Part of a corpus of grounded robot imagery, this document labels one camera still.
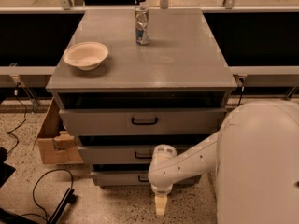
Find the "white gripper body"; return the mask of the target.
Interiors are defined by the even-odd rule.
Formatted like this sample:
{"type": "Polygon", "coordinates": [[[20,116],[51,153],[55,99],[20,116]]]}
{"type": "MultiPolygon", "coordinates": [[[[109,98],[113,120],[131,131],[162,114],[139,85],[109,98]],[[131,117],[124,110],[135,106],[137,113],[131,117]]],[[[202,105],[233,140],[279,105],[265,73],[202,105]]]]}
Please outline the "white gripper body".
{"type": "Polygon", "coordinates": [[[172,191],[173,185],[161,187],[156,185],[151,185],[151,189],[155,195],[167,196],[172,191]]]}

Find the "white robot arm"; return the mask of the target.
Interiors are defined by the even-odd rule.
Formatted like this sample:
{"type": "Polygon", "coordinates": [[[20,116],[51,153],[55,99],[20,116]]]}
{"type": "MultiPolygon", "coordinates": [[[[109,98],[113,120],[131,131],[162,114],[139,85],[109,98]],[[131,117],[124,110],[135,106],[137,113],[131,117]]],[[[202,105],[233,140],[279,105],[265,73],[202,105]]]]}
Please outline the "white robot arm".
{"type": "Polygon", "coordinates": [[[299,224],[299,104],[245,103],[181,154],[157,146],[148,178],[156,214],[175,183],[216,172],[218,224],[299,224]]]}

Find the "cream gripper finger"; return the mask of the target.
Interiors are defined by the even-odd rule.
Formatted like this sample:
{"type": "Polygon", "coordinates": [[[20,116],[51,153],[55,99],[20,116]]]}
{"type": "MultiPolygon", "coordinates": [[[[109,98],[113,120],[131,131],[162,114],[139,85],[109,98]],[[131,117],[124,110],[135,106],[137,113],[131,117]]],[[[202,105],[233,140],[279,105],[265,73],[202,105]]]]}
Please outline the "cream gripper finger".
{"type": "Polygon", "coordinates": [[[156,195],[154,201],[155,201],[156,215],[163,216],[165,214],[165,209],[167,206],[167,196],[156,195]]]}

